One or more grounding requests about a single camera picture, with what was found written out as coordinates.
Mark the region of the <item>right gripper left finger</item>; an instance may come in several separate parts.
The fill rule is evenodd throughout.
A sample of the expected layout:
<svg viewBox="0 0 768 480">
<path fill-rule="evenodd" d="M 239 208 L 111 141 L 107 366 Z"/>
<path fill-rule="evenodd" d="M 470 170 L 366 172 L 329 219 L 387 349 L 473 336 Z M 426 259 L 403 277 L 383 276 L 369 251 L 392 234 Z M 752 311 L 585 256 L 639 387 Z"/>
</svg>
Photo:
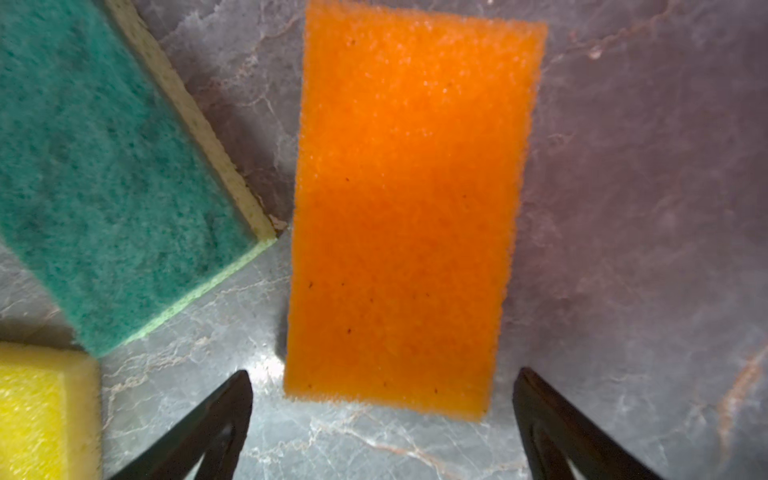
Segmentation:
<svg viewBox="0 0 768 480">
<path fill-rule="evenodd" d="M 231 479 L 250 425 L 253 390 L 238 370 L 212 394 L 114 475 L 116 479 Z"/>
</svg>

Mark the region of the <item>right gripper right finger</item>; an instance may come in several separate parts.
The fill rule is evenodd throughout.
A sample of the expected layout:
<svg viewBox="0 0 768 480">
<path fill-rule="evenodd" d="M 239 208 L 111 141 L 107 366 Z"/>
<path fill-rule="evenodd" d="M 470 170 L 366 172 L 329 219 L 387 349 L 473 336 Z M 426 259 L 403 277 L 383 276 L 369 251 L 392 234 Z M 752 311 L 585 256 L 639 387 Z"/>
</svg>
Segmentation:
<svg viewBox="0 0 768 480">
<path fill-rule="evenodd" d="M 534 479 L 654 479 L 637 460 L 529 367 L 520 369 L 512 403 Z"/>
</svg>

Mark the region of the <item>orange sponge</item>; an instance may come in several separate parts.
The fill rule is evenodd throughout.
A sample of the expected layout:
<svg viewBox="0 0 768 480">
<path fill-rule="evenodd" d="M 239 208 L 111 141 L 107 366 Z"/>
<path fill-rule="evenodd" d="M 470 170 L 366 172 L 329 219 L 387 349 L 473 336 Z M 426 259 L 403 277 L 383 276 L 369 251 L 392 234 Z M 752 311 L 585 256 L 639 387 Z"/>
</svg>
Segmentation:
<svg viewBox="0 0 768 480">
<path fill-rule="evenodd" d="M 288 397 L 484 416 L 547 34 L 308 3 Z"/>
</svg>

